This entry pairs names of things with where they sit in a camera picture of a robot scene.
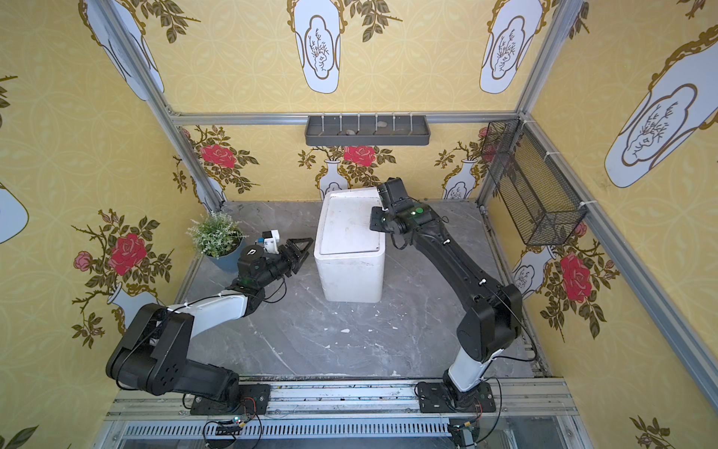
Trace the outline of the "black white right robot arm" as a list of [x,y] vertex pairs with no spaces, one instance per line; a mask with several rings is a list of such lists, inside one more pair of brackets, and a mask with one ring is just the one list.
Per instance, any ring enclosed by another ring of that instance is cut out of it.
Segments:
[[400,236],[438,270],[457,295],[466,314],[456,329],[460,343],[444,376],[456,398],[474,390],[490,363],[522,334],[523,295],[484,271],[451,236],[441,216],[409,196],[402,179],[377,187],[381,205],[371,210],[369,229]]

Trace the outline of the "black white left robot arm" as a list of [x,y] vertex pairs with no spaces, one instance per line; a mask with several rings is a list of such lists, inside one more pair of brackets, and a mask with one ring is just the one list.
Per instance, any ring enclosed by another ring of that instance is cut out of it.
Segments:
[[121,388],[155,396],[189,394],[222,404],[239,402],[239,376],[226,368],[188,358],[192,338],[229,321],[245,318],[269,303],[266,288],[286,283],[310,255],[312,238],[288,239],[275,249],[267,235],[242,249],[237,277],[218,294],[172,307],[142,306],[106,366]]

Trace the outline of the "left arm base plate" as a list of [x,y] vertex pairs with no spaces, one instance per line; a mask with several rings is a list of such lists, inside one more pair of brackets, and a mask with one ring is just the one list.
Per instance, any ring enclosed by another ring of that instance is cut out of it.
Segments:
[[271,385],[237,384],[224,400],[195,397],[190,415],[264,415],[269,407]]

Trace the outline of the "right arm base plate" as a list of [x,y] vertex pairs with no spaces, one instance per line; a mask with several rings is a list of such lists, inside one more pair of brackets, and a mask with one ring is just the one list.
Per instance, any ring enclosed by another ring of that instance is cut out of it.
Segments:
[[486,382],[460,392],[445,382],[419,382],[414,387],[421,413],[495,413],[495,395]]

